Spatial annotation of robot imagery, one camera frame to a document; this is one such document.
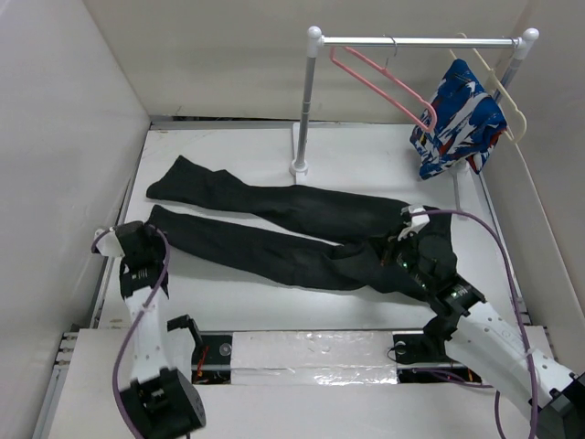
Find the black trousers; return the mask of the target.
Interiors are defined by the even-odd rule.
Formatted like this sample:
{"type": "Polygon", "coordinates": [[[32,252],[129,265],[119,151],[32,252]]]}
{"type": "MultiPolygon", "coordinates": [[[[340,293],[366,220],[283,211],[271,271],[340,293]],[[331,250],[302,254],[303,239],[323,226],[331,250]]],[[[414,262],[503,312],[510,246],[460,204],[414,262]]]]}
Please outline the black trousers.
{"type": "MultiPolygon", "coordinates": [[[[179,156],[146,196],[149,223],[171,246],[278,284],[319,290],[371,287],[425,301],[397,265],[381,265],[388,236],[404,228],[406,202],[306,186],[249,186],[226,170],[179,156]]],[[[448,215],[418,234],[452,242],[448,215]]]]}

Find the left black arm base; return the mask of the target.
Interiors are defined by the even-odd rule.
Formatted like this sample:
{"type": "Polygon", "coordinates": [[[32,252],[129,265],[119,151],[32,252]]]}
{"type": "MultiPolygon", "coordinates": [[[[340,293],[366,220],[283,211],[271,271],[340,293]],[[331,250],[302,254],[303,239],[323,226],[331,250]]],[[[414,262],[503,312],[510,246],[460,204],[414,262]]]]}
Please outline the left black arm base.
{"type": "Polygon", "coordinates": [[[183,344],[179,354],[191,355],[191,374],[184,374],[196,385],[231,383],[233,334],[201,332],[189,315],[177,316],[167,322],[167,331],[183,344]]]}

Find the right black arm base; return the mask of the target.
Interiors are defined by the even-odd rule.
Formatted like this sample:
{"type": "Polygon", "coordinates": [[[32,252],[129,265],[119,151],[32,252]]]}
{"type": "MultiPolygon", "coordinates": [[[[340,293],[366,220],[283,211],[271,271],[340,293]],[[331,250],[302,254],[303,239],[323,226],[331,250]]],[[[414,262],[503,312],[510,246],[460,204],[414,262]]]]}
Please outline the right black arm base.
{"type": "Polygon", "coordinates": [[[423,329],[398,330],[392,333],[389,354],[404,366],[417,364],[446,365],[453,363],[447,356],[445,343],[452,339],[456,327],[433,318],[423,329]]]}

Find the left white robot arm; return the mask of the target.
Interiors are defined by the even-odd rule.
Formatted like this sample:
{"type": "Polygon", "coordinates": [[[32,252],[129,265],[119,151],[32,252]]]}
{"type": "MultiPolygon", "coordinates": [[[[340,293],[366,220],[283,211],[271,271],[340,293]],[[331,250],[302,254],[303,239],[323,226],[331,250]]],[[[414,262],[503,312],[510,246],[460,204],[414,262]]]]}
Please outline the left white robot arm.
{"type": "Polygon", "coordinates": [[[170,245],[154,225],[117,227],[122,248],[119,283],[131,327],[117,354],[112,391],[123,422],[135,438],[188,438],[207,423],[192,363],[203,354],[193,317],[169,317],[170,245]]]}

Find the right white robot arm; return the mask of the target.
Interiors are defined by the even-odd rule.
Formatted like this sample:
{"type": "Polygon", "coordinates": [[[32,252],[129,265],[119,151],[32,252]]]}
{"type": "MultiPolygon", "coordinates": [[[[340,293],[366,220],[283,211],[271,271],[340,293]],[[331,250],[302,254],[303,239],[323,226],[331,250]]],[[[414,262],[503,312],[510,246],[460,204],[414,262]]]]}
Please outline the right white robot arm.
{"type": "Polygon", "coordinates": [[[525,347],[519,327],[509,325],[459,274],[436,275],[413,234],[390,236],[382,254],[421,287],[435,317],[423,328],[422,348],[431,359],[446,357],[485,379],[536,424],[538,438],[584,435],[584,378],[535,348],[525,347]]]}

